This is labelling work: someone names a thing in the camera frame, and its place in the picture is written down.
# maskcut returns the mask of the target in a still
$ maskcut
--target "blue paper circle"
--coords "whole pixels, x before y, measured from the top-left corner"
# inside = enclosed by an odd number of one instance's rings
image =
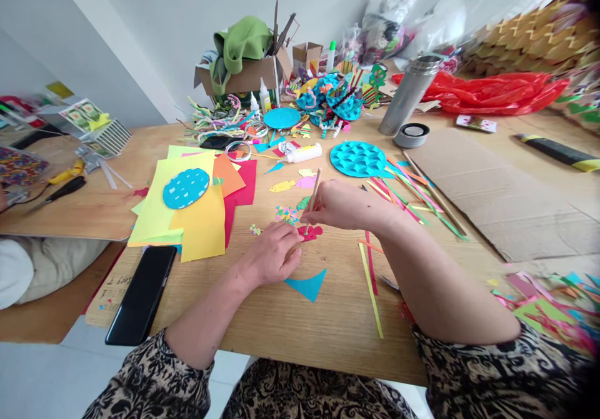
[[[174,210],[185,208],[198,200],[208,189],[210,177],[202,169],[188,169],[176,175],[164,187],[162,200]]]
[[[275,108],[264,115],[264,122],[275,129],[292,128],[300,122],[300,111],[294,108]]]
[[[342,174],[353,177],[379,176],[386,167],[386,155],[374,145],[360,141],[333,147],[329,159]]]

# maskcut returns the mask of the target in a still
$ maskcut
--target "person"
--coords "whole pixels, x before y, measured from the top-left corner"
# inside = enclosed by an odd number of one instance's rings
[[[412,333],[436,418],[554,417],[568,410],[589,361],[519,321],[397,206],[330,180],[300,222],[377,236],[416,322]],[[298,267],[302,250],[291,249],[300,241],[285,222],[266,227],[204,298],[127,356],[84,417],[204,417],[213,358],[229,322],[253,290]],[[264,358],[245,371],[222,414],[323,416],[416,417],[379,380]]]

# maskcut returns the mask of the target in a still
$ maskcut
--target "wooden skewer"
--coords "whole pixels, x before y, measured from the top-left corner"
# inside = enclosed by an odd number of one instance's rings
[[[317,170],[317,178],[314,182],[314,189],[312,191],[312,197],[311,197],[311,202],[308,205],[308,212],[312,212],[313,211],[313,206],[314,206],[314,197],[317,195],[317,189],[319,189],[319,182],[321,181],[321,168],[319,168],[319,170]],[[307,236],[308,235],[308,226],[310,224],[306,224],[306,229],[304,230],[304,235]]]
[[[406,161],[408,161],[408,163],[411,165],[411,167],[417,173],[417,175],[420,175],[423,178],[425,178],[425,175],[423,175],[423,172],[421,172],[421,170],[417,167],[417,165],[414,164],[414,161],[411,159],[410,156],[408,156],[407,152],[405,152],[404,150],[402,150],[402,155],[404,156],[404,158],[406,159]],[[444,211],[446,212],[446,214],[448,215],[448,217],[450,218],[450,220],[454,223],[454,226],[456,227],[456,229],[458,231],[460,231],[463,236],[466,237],[467,236],[467,232],[461,226],[461,223],[458,221],[458,219],[456,218],[456,216],[454,215],[454,213],[452,211],[450,211],[450,208],[448,208],[448,205],[446,204],[446,202],[444,201],[444,199],[442,199],[442,197],[438,194],[437,189],[434,188],[433,186],[431,186],[431,183],[429,184],[429,192],[431,192],[431,196],[444,209]]]

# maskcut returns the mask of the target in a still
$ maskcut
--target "yellow paper fish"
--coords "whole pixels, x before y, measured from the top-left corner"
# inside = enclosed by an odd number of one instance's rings
[[[295,181],[282,181],[278,184],[275,184],[269,188],[271,192],[282,192],[287,191],[288,189],[293,188],[296,185]]]

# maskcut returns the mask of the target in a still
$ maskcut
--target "smartphone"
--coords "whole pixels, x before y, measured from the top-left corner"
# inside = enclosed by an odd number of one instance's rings
[[[173,246],[146,249],[108,330],[107,345],[137,346],[146,340],[176,254]]]

